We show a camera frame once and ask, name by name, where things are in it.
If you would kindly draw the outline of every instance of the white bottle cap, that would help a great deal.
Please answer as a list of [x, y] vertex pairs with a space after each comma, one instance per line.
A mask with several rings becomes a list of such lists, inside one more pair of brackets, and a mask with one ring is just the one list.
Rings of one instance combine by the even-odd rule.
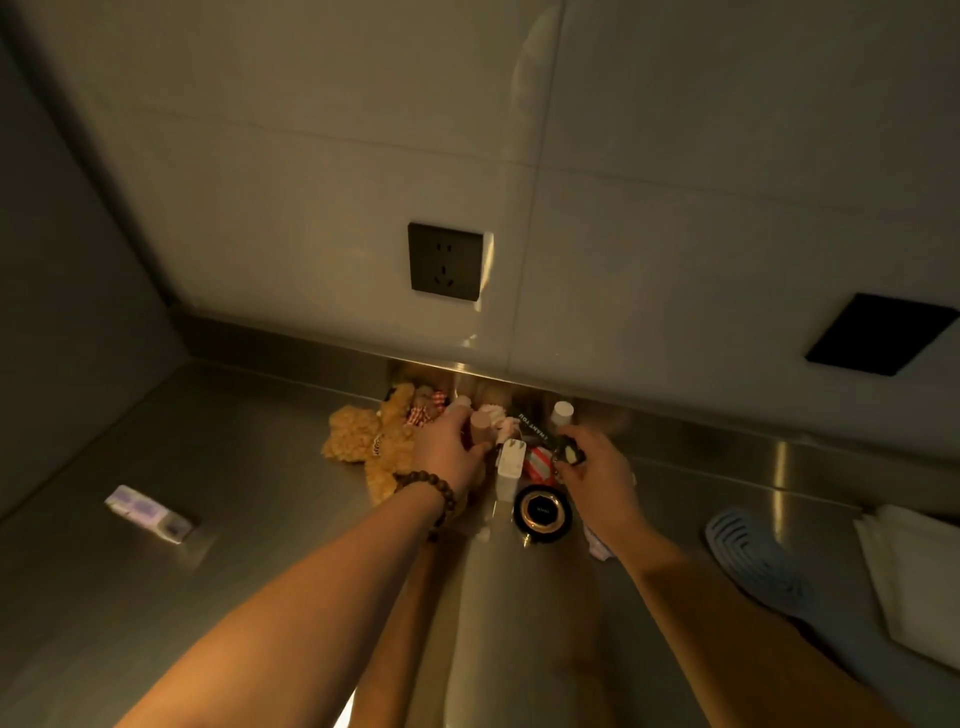
[[573, 405], [568, 401], [559, 401], [553, 405], [553, 414], [550, 416], [550, 423], [555, 427], [569, 425], [573, 419]]

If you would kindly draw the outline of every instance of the black round container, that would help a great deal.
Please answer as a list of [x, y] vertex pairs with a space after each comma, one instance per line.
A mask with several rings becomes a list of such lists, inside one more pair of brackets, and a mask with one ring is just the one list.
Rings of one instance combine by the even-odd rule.
[[528, 485], [514, 499], [514, 523], [534, 544], [551, 544], [570, 530], [573, 510], [563, 491]]

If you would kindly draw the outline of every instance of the wall socket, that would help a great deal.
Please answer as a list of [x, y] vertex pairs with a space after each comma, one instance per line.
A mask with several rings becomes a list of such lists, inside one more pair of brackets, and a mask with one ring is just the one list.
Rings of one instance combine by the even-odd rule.
[[410, 223], [410, 287], [464, 301], [480, 298], [483, 233]]

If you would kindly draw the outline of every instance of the hand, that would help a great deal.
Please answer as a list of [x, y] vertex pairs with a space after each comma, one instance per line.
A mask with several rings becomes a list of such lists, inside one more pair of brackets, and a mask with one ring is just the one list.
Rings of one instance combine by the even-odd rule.
[[602, 432], [579, 425], [559, 431], [577, 441], [587, 462], [573, 467], [558, 461], [557, 471], [581, 517], [616, 552], [623, 534], [646, 527], [630, 463]]
[[450, 484], [458, 500], [467, 492], [473, 474], [491, 448], [485, 444], [464, 450], [461, 433], [472, 414], [473, 410], [463, 405], [450, 407], [432, 423], [421, 427], [414, 440], [413, 469], [441, 477]]

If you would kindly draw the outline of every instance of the white wall tile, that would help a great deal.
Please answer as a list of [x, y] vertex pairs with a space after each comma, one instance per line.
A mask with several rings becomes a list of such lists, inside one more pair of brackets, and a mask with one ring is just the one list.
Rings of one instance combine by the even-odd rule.
[[114, 105], [536, 162], [552, 0], [20, 0], [68, 90]]
[[920, 228], [543, 170], [510, 371], [956, 455], [960, 328], [895, 378], [804, 354], [857, 290], [960, 304], [957, 270]]
[[[296, 133], [103, 111], [113, 167], [198, 308], [502, 369], [534, 172]], [[493, 233], [479, 304], [410, 289], [407, 223]]]
[[543, 163], [960, 220], [960, 3], [570, 0]]

